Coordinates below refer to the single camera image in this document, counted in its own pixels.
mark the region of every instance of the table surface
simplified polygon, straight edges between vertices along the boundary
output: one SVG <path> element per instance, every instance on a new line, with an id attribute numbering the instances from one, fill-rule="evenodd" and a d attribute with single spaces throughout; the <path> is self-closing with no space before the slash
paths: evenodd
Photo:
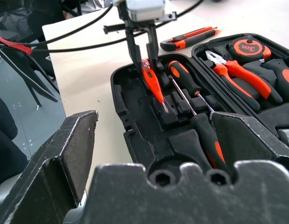
<path id="1" fill-rule="evenodd" d="M 194 0 L 171 1 L 169 11 L 181 12 Z M 93 20 L 103 12 L 97 11 L 43 27 L 46 40 L 65 34 Z M 110 42 L 124 37 L 124 31 L 105 35 L 103 25 L 122 23 L 117 9 L 113 9 L 99 22 L 60 41 L 49 44 L 49 49 L 68 49 Z M 201 27 L 221 29 L 217 37 L 237 33 L 257 33 L 289 49 L 289 0 L 205 0 L 199 7 L 157 29 L 158 40 L 163 41 Z M 142 58 L 147 58 L 147 35 L 136 38 Z M 178 51 L 191 56 L 191 48 Z M 118 68 L 131 63 L 126 42 L 108 47 L 70 53 L 52 53 L 52 64 L 67 116 L 98 110 L 95 147 L 90 177 L 94 168 L 102 163 L 132 162 L 123 133 L 123 124 L 115 112 L 110 76 Z"/>

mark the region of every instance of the orange screwdriver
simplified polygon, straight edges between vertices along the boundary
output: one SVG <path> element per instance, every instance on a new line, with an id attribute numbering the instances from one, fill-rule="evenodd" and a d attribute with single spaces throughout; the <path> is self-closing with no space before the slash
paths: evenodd
<path id="1" fill-rule="evenodd" d="M 141 60 L 141 67 L 142 67 L 142 72 L 143 72 L 145 83 L 147 84 L 149 89 L 152 91 L 156 99 L 161 103 L 161 105 L 164 108 L 165 113 L 169 113 L 165 105 L 165 99 L 162 94 L 159 81 L 157 79 L 155 72 L 153 71 L 153 69 L 151 69 L 148 60 Z"/>

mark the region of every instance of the black plastic case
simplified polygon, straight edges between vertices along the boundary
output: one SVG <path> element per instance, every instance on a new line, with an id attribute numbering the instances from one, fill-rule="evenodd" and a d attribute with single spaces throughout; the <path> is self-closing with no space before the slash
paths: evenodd
<path id="1" fill-rule="evenodd" d="M 229 41 L 246 34 L 238 34 L 212 40 L 199 45 L 192 50 L 192 58 L 182 54 L 168 54 L 160 57 L 161 63 L 167 70 L 172 60 L 182 63 L 199 84 L 201 94 L 207 99 L 215 111 L 231 112 L 257 118 L 271 133 L 278 137 L 276 127 L 289 128 L 289 104 L 281 105 L 279 110 L 255 113 L 241 98 L 236 96 L 211 67 L 213 63 L 207 61 L 204 51 L 222 46 Z M 284 58 L 289 66 L 289 50 L 260 35 L 252 34 L 265 45 L 269 46 L 274 57 Z M 115 109 L 126 132 L 124 138 L 134 162 L 146 167 L 150 176 L 155 170 L 169 170 L 176 177 L 179 167 L 184 162 L 195 162 L 195 150 L 192 148 L 193 127 L 190 124 L 192 114 L 184 108 L 183 102 L 177 102 L 179 97 L 173 85 L 163 86 L 163 94 L 167 106 L 172 108 L 170 115 L 166 115 L 159 102 L 146 87 L 141 75 L 133 64 L 116 70 L 111 76 L 111 88 Z M 200 98 L 191 98 L 191 104 L 197 113 L 210 112 Z M 276 119 L 276 113 L 284 113 L 282 118 Z"/>

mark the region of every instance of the orange tape measure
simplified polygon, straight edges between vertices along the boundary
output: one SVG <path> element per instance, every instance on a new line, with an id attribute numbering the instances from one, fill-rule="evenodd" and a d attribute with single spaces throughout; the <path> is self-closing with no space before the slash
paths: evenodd
<path id="1" fill-rule="evenodd" d="M 238 62 L 248 63 L 271 56 L 270 49 L 251 35 L 233 40 L 229 44 L 229 53 Z"/>

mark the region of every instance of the screwdriver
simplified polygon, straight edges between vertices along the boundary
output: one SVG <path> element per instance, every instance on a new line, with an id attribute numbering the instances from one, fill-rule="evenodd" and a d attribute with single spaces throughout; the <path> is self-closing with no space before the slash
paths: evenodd
<path id="1" fill-rule="evenodd" d="M 179 85 L 181 85 L 182 88 L 187 89 L 190 95 L 199 96 L 200 98 L 202 98 L 209 110 L 212 112 L 214 111 L 214 109 L 206 102 L 206 100 L 200 94 L 202 88 L 195 83 L 189 71 L 180 62 L 172 61 L 169 63 L 168 68 L 172 72 L 175 81 Z"/>
<path id="2" fill-rule="evenodd" d="M 206 155 L 209 158 L 212 166 L 214 168 L 219 168 L 229 173 L 224 161 L 224 157 L 220 144 L 218 142 L 216 132 L 209 123 L 207 115 L 205 113 L 197 114 L 195 110 L 191 107 L 188 99 L 186 98 L 174 78 L 171 75 L 169 75 L 168 77 L 172 81 L 173 85 L 176 87 L 183 100 L 187 102 L 191 109 L 191 112 L 193 114 L 193 117 L 191 118 L 191 124 L 199 134 L 203 148 L 205 149 Z"/>
<path id="3" fill-rule="evenodd" d="M 156 99 L 161 103 L 161 105 L 164 108 L 165 113 L 169 113 L 166 105 L 165 105 L 165 99 L 161 91 L 161 87 L 159 85 L 159 81 L 157 79 L 157 76 L 153 69 L 151 69 L 150 64 L 148 60 L 142 60 L 141 61 L 141 67 L 143 72 L 143 77 L 145 80 L 145 83 L 149 87 L 149 89 L 152 91 Z"/>
<path id="4" fill-rule="evenodd" d="M 283 59 L 270 60 L 262 65 L 266 69 L 274 71 L 277 82 L 276 86 L 282 97 L 289 102 L 289 67 Z"/>

